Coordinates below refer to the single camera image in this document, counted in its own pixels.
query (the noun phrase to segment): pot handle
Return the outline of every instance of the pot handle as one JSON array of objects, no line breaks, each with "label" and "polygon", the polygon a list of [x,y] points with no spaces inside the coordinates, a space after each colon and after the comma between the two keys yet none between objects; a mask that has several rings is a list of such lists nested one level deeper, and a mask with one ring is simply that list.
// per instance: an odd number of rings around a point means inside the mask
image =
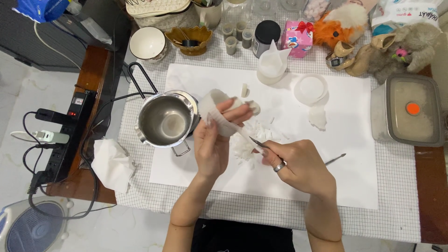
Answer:
[{"label": "pot handle", "polygon": [[185,153],[187,153],[187,152],[189,152],[191,149],[190,149],[190,147],[188,146],[188,144],[187,144],[187,142],[184,140],[184,143],[185,143],[185,146],[187,147],[187,150],[186,151],[184,151],[184,152],[182,152],[181,154],[177,154],[176,153],[176,150],[174,149],[174,147],[171,147],[171,149],[172,149],[172,152],[174,152],[174,155],[176,155],[176,156],[182,156],[182,155],[184,155]]},{"label": "pot handle", "polygon": [[154,90],[154,92],[156,94],[159,93],[159,91],[157,91],[156,87],[154,86],[154,84],[152,83],[151,79],[149,78],[148,74],[146,73],[146,71],[143,69],[142,65],[140,63],[137,62],[132,62],[131,64],[128,65],[128,73],[129,76],[132,79],[132,82],[134,83],[135,87],[137,88],[137,91],[139,92],[140,96],[143,98],[143,100],[146,100],[145,95],[143,94],[142,90],[140,89],[140,86],[137,84],[137,81],[134,78],[134,75],[132,74],[132,69],[131,67],[133,67],[134,65],[138,66],[138,68],[140,68],[140,70],[142,71],[143,75],[145,76],[146,80],[149,82],[149,84],[152,87],[152,90]]}]

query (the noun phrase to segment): white bowl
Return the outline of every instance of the white bowl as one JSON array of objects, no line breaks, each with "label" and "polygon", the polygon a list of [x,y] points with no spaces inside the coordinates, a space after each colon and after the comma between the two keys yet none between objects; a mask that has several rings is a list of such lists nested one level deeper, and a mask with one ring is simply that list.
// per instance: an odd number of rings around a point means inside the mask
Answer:
[{"label": "white bowl", "polygon": [[294,96],[301,103],[312,106],[328,93],[328,84],[320,74],[305,74],[294,87]]},{"label": "white bowl", "polygon": [[141,60],[157,62],[165,56],[167,51],[165,35],[155,27],[143,27],[132,35],[129,49]]}]

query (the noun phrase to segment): white checkered tablecloth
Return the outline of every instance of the white checkered tablecloth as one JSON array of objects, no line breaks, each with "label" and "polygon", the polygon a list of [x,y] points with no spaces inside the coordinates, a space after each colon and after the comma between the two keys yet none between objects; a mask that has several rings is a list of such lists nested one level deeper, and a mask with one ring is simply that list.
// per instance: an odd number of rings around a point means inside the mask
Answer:
[{"label": "white checkered tablecloth", "polygon": [[[254,28],[257,22],[250,24]],[[207,52],[200,56],[185,56],[170,45],[169,53],[155,64],[141,63],[152,82],[160,92],[164,91],[168,66],[171,63],[256,70],[257,58],[249,49],[238,42],[237,52],[226,54],[222,24],[214,31]],[[357,42],[355,52],[370,42],[371,33]],[[325,64],[329,49],[314,46],[303,59],[289,58],[288,72],[316,73],[334,76],[348,76],[345,71],[337,72]],[[140,69],[134,76],[143,91],[152,91]],[[371,77],[371,88],[378,86]],[[137,92],[130,85],[129,93]],[[157,213],[170,213],[185,187],[148,183],[151,174],[154,148],[143,145],[136,136],[134,126],[143,100],[140,96],[128,98],[121,119],[118,143],[134,159],[135,173],[130,179],[126,194],[115,192],[117,203]],[[378,171],[379,209],[339,207],[342,231],[345,235],[359,235],[371,238],[420,242],[420,220],[418,211],[417,180],[413,146],[393,143],[375,143]],[[251,222],[291,229],[304,230],[304,210],[306,202],[251,196],[221,191],[212,191],[208,196],[203,217]]]}]

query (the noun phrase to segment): white paper sheet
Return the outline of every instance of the white paper sheet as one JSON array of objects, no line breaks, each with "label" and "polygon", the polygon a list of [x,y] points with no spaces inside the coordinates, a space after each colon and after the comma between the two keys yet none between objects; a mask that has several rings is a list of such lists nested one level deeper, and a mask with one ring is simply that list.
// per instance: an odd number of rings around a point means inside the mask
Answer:
[{"label": "white paper sheet", "polygon": [[[319,131],[308,122],[309,108],[298,102],[292,92],[301,74],[285,74],[280,82],[266,86],[258,81],[256,71],[171,64],[165,91],[184,90],[201,100],[211,89],[218,88],[229,96],[240,96],[243,83],[250,89],[243,100],[255,100],[261,113],[257,121],[270,124],[282,137],[281,143],[310,139],[326,162],[342,153],[347,155],[328,166],[336,178],[337,203],[341,206],[378,209],[378,184],[375,146],[370,130],[370,79],[324,76],[329,100],[325,105],[327,125]],[[156,148],[152,160],[150,183],[187,187],[198,168],[194,159],[193,139],[187,139],[191,151],[175,157],[170,148]],[[176,147],[178,152],[185,146]],[[237,160],[230,154],[227,170],[213,190],[308,201],[309,195],[282,182],[271,167]]]}]

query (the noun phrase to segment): orange plush toy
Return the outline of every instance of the orange plush toy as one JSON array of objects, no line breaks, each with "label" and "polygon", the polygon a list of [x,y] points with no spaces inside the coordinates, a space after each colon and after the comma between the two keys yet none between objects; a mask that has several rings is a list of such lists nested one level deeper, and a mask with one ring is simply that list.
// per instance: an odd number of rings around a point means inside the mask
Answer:
[{"label": "orange plush toy", "polygon": [[367,11],[358,4],[345,4],[325,13],[314,24],[313,44],[334,49],[338,41],[353,44],[364,34]]}]

